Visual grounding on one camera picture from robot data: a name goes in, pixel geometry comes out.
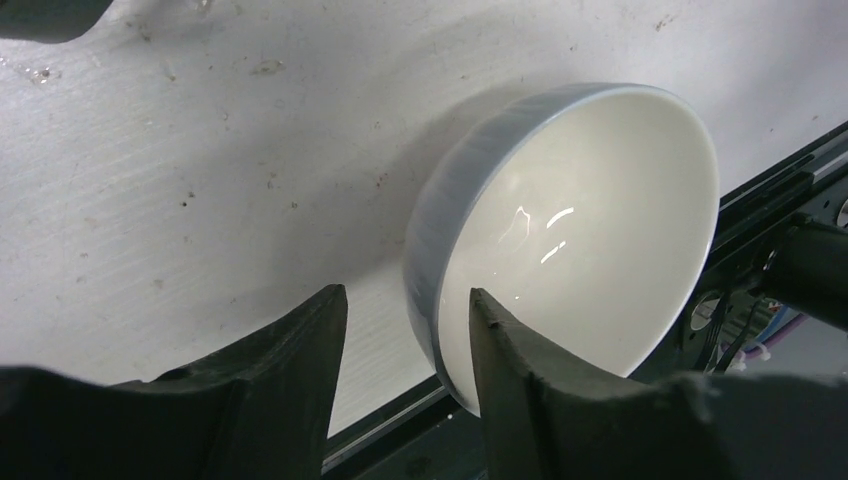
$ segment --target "bowl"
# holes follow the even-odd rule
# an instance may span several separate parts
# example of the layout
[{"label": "bowl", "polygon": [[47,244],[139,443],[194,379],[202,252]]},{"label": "bowl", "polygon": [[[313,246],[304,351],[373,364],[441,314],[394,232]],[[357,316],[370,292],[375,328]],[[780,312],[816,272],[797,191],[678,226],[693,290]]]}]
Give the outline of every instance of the bowl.
[{"label": "bowl", "polygon": [[692,293],[718,204],[710,136],[671,93],[582,84],[520,100],[456,145],[417,200],[403,259],[413,331],[475,414],[471,288],[627,376]]}]

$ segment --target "white table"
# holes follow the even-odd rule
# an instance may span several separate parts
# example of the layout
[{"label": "white table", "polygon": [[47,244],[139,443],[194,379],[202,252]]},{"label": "white table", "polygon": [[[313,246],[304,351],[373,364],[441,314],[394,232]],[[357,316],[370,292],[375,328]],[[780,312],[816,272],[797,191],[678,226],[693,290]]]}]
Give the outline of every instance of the white table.
[{"label": "white table", "polygon": [[333,433],[432,373],[398,258],[481,117],[569,82],[666,88],[725,193],[848,118],[840,2],[198,1],[0,41],[1,364],[150,380],[341,282]]}]

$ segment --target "bowl rim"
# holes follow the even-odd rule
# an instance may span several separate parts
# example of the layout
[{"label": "bowl rim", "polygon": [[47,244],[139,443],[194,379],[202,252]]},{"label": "bowl rim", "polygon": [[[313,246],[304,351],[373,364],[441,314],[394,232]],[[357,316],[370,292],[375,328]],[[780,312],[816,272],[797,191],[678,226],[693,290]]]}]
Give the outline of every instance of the bowl rim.
[{"label": "bowl rim", "polygon": [[[497,128],[497,124],[501,121],[504,121],[506,117],[510,116],[516,110],[522,110],[524,107],[534,107],[538,102],[541,101],[541,105],[538,107],[534,107],[535,110],[531,112],[522,112],[527,115],[527,121],[524,125],[520,125],[516,127],[518,133],[516,134],[519,137],[519,140],[515,142],[511,148],[503,152],[503,154],[499,155],[496,160],[493,161],[493,168],[490,168],[488,174],[481,173],[480,178],[477,180],[477,185],[475,186],[475,193],[471,198],[470,202],[467,202],[464,210],[461,215],[457,215],[459,217],[459,221],[456,222],[455,227],[450,231],[442,232],[443,235],[449,238],[447,242],[445,242],[446,246],[446,254],[443,255],[443,258],[439,258],[439,274],[435,281],[435,289],[433,290],[433,298],[430,300],[431,308],[432,308],[432,318],[426,318],[423,315],[418,315],[421,319],[426,322],[426,326],[429,329],[430,333],[430,341],[432,345],[424,345],[423,342],[425,339],[419,337],[417,330],[415,331],[416,337],[418,338],[419,344],[421,344],[422,349],[427,355],[430,362],[433,364],[436,369],[437,376],[444,384],[445,388],[451,393],[451,395],[456,399],[460,405],[466,410],[474,413],[479,416],[479,407],[471,405],[468,402],[468,399],[462,395],[459,390],[454,385],[448,371],[447,366],[444,363],[444,359],[442,357],[441,352],[441,341],[439,338],[439,314],[440,314],[440,300],[442,298],[442,288],[445,281],[445,276],[447,274],[448,266],[450,265],[451,257],[453,256],[453,251],[456,248],[456,243],[459,241],[459,237],[462,234],[463,229],[465,228],[466,223],[468,222],[468,218],[471,216],[471,213],[474,211],[474,208],[477,206],[477,203],[480,200],[480,197],[483,195],[489,186],[491,185],[494,178],[500,174],[503,167],[506,163],[512,159],[515,154],[542,130],[548,128],[551,123],[558,120],[563,115],[574,112],[575,110],[590,104],[596,101],[621,96],[621,95],[630,95],[630,94],[647,94],[656,98],[661,98],[666,101],[669,101],[677,108],[679,108],[682,112],[688,114],[688,116],[694,121],[695,125],[699,127],[700,133],[705,140],[705,145],[707,146],[710,161],[709,170],[709,178],[703,178],[705,182],[710,182],[712,188],[710,188],[711,198],[708,199],[710,203],[714,205],[714,208],[711,209],[712,214],[710,215],[710,222],[707,226],[707,230],[709,231],[708,238],[705,241],[704,249],[701,255],[698,258],[697,265],[698,271],[703,271],[704,265],[706,264],[707,256],[709,254],[713,237],[715,235],[716,222],[718,220],[718,210],[719,210],[719,202],[720,202],[720,193],[719,193],[719,169],[718,169],[718,161],[716,155],[715,145],[712,141],[712,137],[709,134],[709,130],[707,129],[706,124],[703,119],[697,114],[695,109],[687,103],[682,98],[677,95],[664,90],[659,87],[651,86],[651,85],[643,85],[636,83],[577,83],[577,84],[567,84],[558,88],[554,88],[552,90],[548,90],[546,92],[530,95],[519,99],[515,102],[509,104],[506,108],[502,109],[498,113],[493,116],[483,120],[478,123],[475,127],[473,127],[463,138],[457,142],[457,144],[452,147],[441,159],[440,167],[442,164],[451,163],[451,160],[454,160],[459,153],[459,150],[462,146],[466,145],[468,141],[477,136],[485,136],[487,135],[488,130],[493,130]],[[439,177],[439,171],[441,169],[437,168],[436,172],[428,179],[427,184],[425,185],[425,189],[427,186],[430,186],[431,182],[435,183],[437,181],[436,177]],[[415,208],[413,211],[418,210],[418,202],[416,202]],[[407,271],[407,262],[404,260],[404,276]],[[688,282],[688,289],[694,291],[697,286],[697,282],[700,278],[700,275],[695,276],[690,279]],[[677,314],[674,315],[668,321],[668,324],[663,328],[663,334],[656,344],[662,341],[662,338],[668,334],[668,331],[677,321],[680,316],[680,313],[686,306],[688,302],[688,297],[683,300],[683,302],[675,309],[677,310]],[[416,320],[412,318],[410,315],[410,321],[415,322]],[[635,362],[635,365],[632,368],[628,369],[629,371],[626,375],[630,375],[640,364],[642,364],[645,359],[653,352],[656,348],[656,344],[653,348],[646,351],[638,361]]]}]

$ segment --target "black metal frame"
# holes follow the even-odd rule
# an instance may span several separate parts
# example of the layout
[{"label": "black metal frame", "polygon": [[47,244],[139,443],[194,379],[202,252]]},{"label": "black metal frame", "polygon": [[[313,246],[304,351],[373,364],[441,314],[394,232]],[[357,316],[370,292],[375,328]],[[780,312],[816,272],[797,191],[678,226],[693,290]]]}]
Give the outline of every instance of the black metal frame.
[{"label": "black metal frame", "polygon": [[[690,302],[630,378],[653,383],[693,370],[701,352],[712,351],[709,342],[715,341],[709,337],[709,328],[691,328],[689,319],[698,299],[709,292],[757,287],[769,253],[780,241],[777,233],[799,218],[832,223],[846,199],[848,122],[722,197],[714,242]],[[391,414],[366,417],[330,439],[323,478],[394,478],[387,472],[406,472],[407,478],[485,476],[480,420],[447,396],[435,377],[381,412]],[[451,453],[433,456],[436,445],[448,445]],[[338,452],[345,449],[348,454],[340,457]]]}]

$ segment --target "white bowl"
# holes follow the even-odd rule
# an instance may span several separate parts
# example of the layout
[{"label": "white bowl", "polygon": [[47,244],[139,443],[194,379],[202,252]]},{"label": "white bowl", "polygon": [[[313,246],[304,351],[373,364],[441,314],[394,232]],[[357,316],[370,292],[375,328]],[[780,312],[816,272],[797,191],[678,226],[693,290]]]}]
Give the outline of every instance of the white bowl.
[{"label": "white bowl", "polygon": [[421,348],[477,413],[468,308],[482,287],[627,376],[692,293],[718,202],[709,134],[674,95],[586,84],[521,100],[453,148],[418,198],[404,281]]}]

